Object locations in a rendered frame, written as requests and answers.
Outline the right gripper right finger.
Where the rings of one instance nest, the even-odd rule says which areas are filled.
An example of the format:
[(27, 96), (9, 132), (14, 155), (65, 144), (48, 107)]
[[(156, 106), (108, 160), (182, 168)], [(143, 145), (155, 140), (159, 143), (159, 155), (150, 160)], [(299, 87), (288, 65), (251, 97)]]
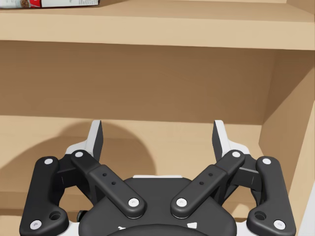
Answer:
[(209, 197), (222, 205), (243, 186), (251, 190), (256, 203), (246, 220), (252, 234), (295, 236), (295, 221), (280, 162), (269, 156), (252, 158), (245, 145), (229, 140), (222, 120), (214, 121), (212, 144), (216, 163), (209, 165), (172, 199), (172, 215), (188, 218)]

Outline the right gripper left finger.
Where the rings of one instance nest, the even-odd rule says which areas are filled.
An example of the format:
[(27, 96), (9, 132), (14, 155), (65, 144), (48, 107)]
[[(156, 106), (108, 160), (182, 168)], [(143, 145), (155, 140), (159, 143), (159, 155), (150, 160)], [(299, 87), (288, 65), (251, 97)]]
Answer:
[(127, 218), (137, 219), (145, 213), (146, 201), (109, 167), (100, 164), (102, 146), (102, 124), (94, 120), (87, 139), (69, 146), (62, 159), (47, 156), (36, 161), (20, 236), (63, 234), (70, 222), (59, 203), (64, 190), (72, 186), (77, 186), (93, 205), (107, 197)]

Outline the pale wooden shelf unit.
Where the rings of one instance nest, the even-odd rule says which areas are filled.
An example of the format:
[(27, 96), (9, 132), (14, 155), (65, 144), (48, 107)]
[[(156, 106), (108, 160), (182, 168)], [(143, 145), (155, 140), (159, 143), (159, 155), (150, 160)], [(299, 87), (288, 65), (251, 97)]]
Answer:
[(0, 236), (19, 236), (34, 164), (102, 121), (126, 179), (193, 179), (213, 122), (279, 160), (298, 236), (315, 176), (315, 0), (100, 0), (0, 9)]

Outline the red and white carton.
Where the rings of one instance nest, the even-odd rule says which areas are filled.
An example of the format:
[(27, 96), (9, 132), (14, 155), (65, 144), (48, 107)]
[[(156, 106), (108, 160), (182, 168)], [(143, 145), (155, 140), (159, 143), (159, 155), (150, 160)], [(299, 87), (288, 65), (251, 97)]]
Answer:
[(0, 8), (54, 8), (97, 6), (100, 0), (0, 0)]

